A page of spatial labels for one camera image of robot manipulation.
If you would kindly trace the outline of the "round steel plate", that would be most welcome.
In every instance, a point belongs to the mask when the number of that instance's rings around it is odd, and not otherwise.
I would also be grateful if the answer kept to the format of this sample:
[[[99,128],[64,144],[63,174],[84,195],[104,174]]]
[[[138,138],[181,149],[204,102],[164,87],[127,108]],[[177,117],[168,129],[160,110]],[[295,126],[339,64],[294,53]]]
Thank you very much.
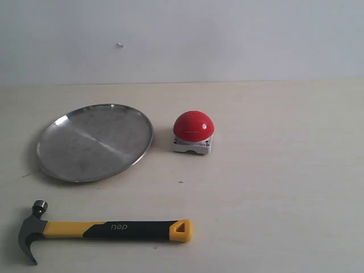
[[[50,177],[89,183],[135,165],[153,138],[152,123],[141,111],[120,104],[90,105],[47,126],[38,137],[35,160]]]

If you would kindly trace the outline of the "red dome push button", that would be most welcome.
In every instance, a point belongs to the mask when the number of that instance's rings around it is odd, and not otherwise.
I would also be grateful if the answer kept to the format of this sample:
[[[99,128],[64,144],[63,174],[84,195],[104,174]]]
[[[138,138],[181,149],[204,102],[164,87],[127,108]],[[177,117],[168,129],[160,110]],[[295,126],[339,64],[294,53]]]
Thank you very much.
[[[214,123],[204,112],[186,111],[173,125],[173,151],[207,155],[212,151]]]

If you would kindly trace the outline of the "yellow black claw hammer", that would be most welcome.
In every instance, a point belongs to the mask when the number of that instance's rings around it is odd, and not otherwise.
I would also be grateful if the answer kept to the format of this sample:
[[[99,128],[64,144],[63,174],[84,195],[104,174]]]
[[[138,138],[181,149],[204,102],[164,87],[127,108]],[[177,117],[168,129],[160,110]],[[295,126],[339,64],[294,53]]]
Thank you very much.
[[[111,239],[115,241],[172,241],[186,243],[193,237],[192,221],[96,221],[65,222],[42,219],[48,208],[44,200],[36,200],[30,216],[24,219],[18,234],[20,249],[37,265],[31,252],[33,241],[50,238]]]

